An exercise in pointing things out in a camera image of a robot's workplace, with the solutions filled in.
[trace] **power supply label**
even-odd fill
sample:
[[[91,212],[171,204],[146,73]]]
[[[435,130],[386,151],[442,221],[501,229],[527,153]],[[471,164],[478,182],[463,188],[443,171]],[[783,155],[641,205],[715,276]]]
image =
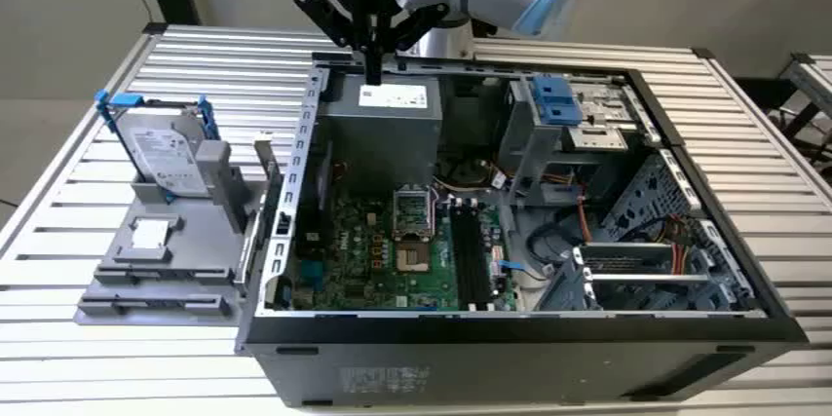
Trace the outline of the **power supply label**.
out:
[[[429,87],[423,85],[362,85],[359,106],[429,109]]]

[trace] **motherboard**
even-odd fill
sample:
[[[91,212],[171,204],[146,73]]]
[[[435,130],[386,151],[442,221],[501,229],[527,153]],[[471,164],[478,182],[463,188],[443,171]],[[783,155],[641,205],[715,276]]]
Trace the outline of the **motherboard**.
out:
[[[325,259],[302,260],[301,287],[293,293],[298,309],[469,310],[461,293],[478,287],[490,309],[515,310],[511,279],[499,267],[505,244],[497,208],[473,209],[469,203],[474,218],[465,227],[474,226],[477,237],[462,237],[454,222],[459,199],[438,198],[410,187],[386,199],[337,196]],[[461,265],[455,258],[463,251],[474,262]],[[483,280],[473,286],[469,278]]]

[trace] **sticker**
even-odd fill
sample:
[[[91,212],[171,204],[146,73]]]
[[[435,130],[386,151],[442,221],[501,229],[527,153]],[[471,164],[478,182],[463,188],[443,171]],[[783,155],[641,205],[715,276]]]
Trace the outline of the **sticker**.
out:
[[[171,129],[133,128],[130,136],[157,184],[181,196],[207,196],[209,188],[185,135]]]
[[[133,248],[159,248],[169,239],[167,219],[138,219],[133,230]]]
[[[425,85],[362,85],[359,106],[429,109],[429,87]]]
[[[497,174],[493,179],[493,187],[499,190],[503,188],[503,185],[506,185],[506,174],[503,174],[502,170],[497,170]]]
[[[347,394],[421,394],[429,387],[431,367],[342,367]]]

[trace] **ram slot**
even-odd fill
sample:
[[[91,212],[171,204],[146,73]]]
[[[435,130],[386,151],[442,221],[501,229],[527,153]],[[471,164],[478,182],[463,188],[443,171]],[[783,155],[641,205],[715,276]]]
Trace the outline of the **ram slot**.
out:
[[[461,308],[489,310],[490,276],[483,251],[481,220],[475,208],[463,205],[451,209],[451,237]]]

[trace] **metal workbench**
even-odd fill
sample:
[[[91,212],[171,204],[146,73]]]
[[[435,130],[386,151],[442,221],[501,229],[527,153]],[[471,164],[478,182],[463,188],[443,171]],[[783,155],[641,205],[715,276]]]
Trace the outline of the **metal workbench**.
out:
[[[794,54],[782,78],[805,92],[810,103],[783,131],[790,138],[809,124],[819,112],[832,118],[832,56]]]
[[[287,152],[318,34],[171,26],[145,34],[109,84],[166,99],[207,94],[234,163],[263,177],[253,136]],[[366,409],[374,414],[821,415],[832,411],[832,190],[721,65],[686,49],[482,40],[483,60],[642,70],[718,199],[801,318],[811,348],[679,404]],[[286,410],[229,327],[82,327],[77,302],[133,200],[131,164],[93,110],[0,233],[0,413],[210,414]]]

